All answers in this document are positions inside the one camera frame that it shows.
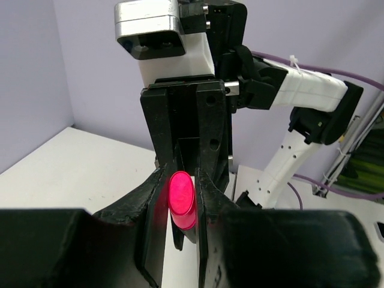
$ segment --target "pink cap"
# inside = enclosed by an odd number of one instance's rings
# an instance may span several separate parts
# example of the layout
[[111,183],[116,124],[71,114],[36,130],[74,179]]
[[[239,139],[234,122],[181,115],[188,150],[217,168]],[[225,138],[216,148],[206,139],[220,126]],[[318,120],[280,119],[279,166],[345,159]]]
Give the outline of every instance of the pink cap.
[[196,223],[194,185],[184,171],[172,175],[169,181],[168,205],[173,222],[181,230],[189,230]]

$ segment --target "wall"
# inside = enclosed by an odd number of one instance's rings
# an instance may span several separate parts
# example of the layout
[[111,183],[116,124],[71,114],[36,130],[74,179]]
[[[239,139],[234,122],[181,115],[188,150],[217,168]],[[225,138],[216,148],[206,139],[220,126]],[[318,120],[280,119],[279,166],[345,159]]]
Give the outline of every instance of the wall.
[[52,0],[0,1],[0,173],[73,124]]
[[[114,40],[117,0],[54,0],[77,127],[146,148],[151,140],[139,104],[142,81],[133,58]],[[384,76],[384,1],[247,0],[244,43],[299,61]],[[363,112],[375,90],[368,88]],[[289,107],[241,110],[233,117],[235,162],[263,169],[286,131]],[[323,148],[302,173],[319,178],[337,153]]]

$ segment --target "red object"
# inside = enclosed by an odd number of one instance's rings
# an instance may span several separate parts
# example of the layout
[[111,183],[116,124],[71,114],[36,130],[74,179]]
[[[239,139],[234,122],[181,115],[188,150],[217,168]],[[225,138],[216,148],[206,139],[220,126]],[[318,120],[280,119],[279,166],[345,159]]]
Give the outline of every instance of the red object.
[[173,222],[181,230],[189,230],[196,223],[194,194],[193,181],[187,172],[178,171],[172,175],[168,205]]

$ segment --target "cable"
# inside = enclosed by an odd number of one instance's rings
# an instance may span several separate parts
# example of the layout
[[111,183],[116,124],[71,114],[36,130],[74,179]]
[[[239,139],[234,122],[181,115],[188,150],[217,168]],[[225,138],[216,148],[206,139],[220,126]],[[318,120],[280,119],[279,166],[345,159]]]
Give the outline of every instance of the cable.
[[344,197],[348,197],[348,198],[364,199],[364,200],[378,200],[378,199],[384,198],[384,193],[373,194],[373,195],[356,195],[356,194],[348,193],[348,192],[345,192],[345,191],[342,191],[342,190],[339,190],[339,189],[327,186],[327,185],[321,183],[320,181],[314,180],[314,179],[306,177],[304,175],[294,174],[293,177],[306,180],[308,182],[311,182],[311,183],[313,183],[315,185],[318,185],[318,186],[322,187],[323,189],[327,189],[327,190],[329,190],[329,191],[331,191],[331,192],[333,192],[335,194],[338,194],[338,195],[341,195],[341,196],[344,196]]
[[[272,60],[272,61],[275,61],[275,62],[286,64],[286,65],[290,65],[290,63],[291,63],[291,61],[288,60],[288,59],[284,59],[284,58],[281,58],[281,57],[278,57],[278,56],[274,56],[274,55],[271,55],[271,54],[267,54],[267,53],[263,53],[263,52],[252,52],[252,54],[253,54],[253,56],[256,56],[256,57],[265,58],[265,59],[268,59],[268,60]],[[353,79],[362,81],[364,83],[372,85],[373,87],[375,87],[375,88],[377,88],[377,89],[379,89],[381,91],[384,91],[384,85],[383,84],[380,84],[379,82],[377,82],[375,80],[369,79],[367,77],[364,77],[364,76],[361,76],[361,75],[358,75],[358,74],[355,74],[355,73],[346,72],[346,71],[343,71],[343,70],[338,70],[338,69],[333,69],[333,68],[325,68],[325,67],[318,67],[318,66],[305,65],[305,64],[300,64],[300,68],[301,69],[306,69],[306,70],[317,71],[317,72],[321,72],[321,73],[331,73],[331,74],[337,74],[337,75],[346,76],[346,77],[349,77],[349,78],[353,78]]]
[[302,200],[301,200],[299,192],[297,191],[297,189],[291,183],[288,182],[287,184],[293,190],[293,192],[295,192],[295,194],[296,194],[296,196],[297,196],[297,198],[299,200],[300,210],[302,210]]

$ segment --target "white arm segment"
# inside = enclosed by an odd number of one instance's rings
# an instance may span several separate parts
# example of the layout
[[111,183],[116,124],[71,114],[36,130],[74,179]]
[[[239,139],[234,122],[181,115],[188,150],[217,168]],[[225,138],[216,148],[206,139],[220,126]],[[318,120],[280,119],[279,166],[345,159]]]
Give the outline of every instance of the white arm segment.
[[185,55],[139,61],[146,87],[157,79],[215,74],[206,33],[183,35],[182,40]]
[[248,190],[248,196],[255,204],[260,204],[263,209],[274,208],[293,174],[321,147],[321,144],[316,143],[308,145],[304,140],[305,137],[297,131],[287,131],[281,147]]
[[344,97],[348,87],[332,76],[304,69],[297,69],[264,59],[266,63],[288,71],[273,106],[296,106],[332,112]]

